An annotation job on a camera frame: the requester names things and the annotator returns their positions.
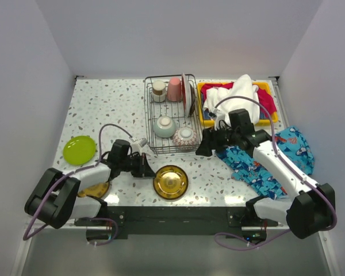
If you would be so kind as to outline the red and blue plate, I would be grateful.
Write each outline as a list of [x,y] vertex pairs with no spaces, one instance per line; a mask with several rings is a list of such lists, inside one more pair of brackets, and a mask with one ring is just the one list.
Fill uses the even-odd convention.
[[191,108],[191,90],[190,84],[187,80],[187,76],[184,73],[182,73],[182,94],[185,117],[188,118],[190,116]]

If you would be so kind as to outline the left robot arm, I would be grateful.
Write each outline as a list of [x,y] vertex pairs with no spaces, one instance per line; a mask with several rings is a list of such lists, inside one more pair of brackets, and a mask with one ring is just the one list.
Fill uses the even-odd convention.
[[74,172],[47,169],[27,199],[24,211],[55,229],[70,219],[79,218],[102,225],[108,218],[103,208],[106,203],[94,195],[80,198],[78,193],[94,185],[109,183],[125,172],[134,178],[156,177],[138,143],[117,139],[107,158],[93,166]]

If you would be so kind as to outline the pink cup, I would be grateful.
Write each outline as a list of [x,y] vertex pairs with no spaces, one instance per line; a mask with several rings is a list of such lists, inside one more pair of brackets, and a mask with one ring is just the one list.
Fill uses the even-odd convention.
[[178,102],[182,98],[181,80],[179,78],[171,78],[167,87],[167,99],[169,101]]

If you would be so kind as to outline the wire dish rack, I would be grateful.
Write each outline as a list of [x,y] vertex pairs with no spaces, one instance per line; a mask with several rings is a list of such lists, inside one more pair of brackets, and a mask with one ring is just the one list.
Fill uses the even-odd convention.
[[[181,75],[158,75],[148,76],[144,80],[144,113],[145,113],[145,124],[147,141],[150,149],[153,153],[159,154],[176,154],[181,152],[195,151],[201,142],[201,132],[203,126],[200,123],[199,108],[198,108],[198,97],[197,97],[197,82],[193,74],[186,74],[189,84],[192,84],[195,89],[195,111],[192,116],[185,117],[185,111],[183,107],[183,101],[171,102],[165,99],[163,102],[155,102],[152,98],[152,83],[160,80],[168,84],[171,78],[181,78]],[[173,144],[173,139],[157,137],[153,131],[153,125],[156,119],[160,116],[171,117],[177,128],[189,127],[197,132],[197,145],[189,151],[182,151]]]

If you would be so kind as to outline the light blue bowl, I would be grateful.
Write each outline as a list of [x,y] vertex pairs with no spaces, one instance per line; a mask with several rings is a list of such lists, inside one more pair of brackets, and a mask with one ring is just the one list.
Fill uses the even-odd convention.
[[160,116],[153,125],[154,134],[161,138],[170,138],[177,129],[175,121],[169,116]]

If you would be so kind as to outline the red bowl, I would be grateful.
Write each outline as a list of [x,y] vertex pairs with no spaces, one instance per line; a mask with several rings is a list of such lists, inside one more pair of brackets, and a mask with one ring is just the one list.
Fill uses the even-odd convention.
[[190,110],[189,110],[189,116],[192,116],[195,111],[195,105],[196,105],[195,89],[192,84],[190,84],[190,96],[191,96],[191,105],[190,105]]

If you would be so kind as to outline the yellow patterned plate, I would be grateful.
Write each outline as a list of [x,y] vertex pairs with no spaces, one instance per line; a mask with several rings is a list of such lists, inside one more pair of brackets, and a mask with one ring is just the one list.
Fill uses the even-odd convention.
[[79,191],[78,197],[83,198],[86,196],[91,196],[91,197],[102,198],[108,192],[109,188],[110,188],[109,182],[92,185],[86,189]]
[[159,197],[173,201],[186,193],[189,187],[189,178],[182,168],[166,165],[158,170],[152,184]]

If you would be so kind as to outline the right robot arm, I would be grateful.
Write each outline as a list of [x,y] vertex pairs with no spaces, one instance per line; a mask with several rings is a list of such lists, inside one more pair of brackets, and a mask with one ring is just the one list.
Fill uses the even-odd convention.
[[229,125],[202,130],[202,141],[196,155],[210,157],[230,146],[238,146],[269,171],[285,189],[291,202],[259,196],[246,202],[244,218],[257,226],[264,219],[286,224],[299,239],[318,231],[333,229],[337,223],[335,191],[331,185],[320,185],[302,172],[276,145],[273,134],[255,130],[248,111],[229,112]]

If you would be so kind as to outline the metal cup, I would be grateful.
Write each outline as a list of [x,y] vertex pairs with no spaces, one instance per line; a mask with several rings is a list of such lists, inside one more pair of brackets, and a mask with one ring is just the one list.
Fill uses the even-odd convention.
[[152,98],[155,102],[163,102],[166,99],[166,84],[162,80],[152,83]]

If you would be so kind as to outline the blue patterned bowl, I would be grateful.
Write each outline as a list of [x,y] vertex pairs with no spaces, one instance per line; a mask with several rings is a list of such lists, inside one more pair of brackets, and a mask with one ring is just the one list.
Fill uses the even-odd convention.
[[189,127],[178,128],[173,137],[173,144],[182,151],[189,151],[197,145],[197,132]]

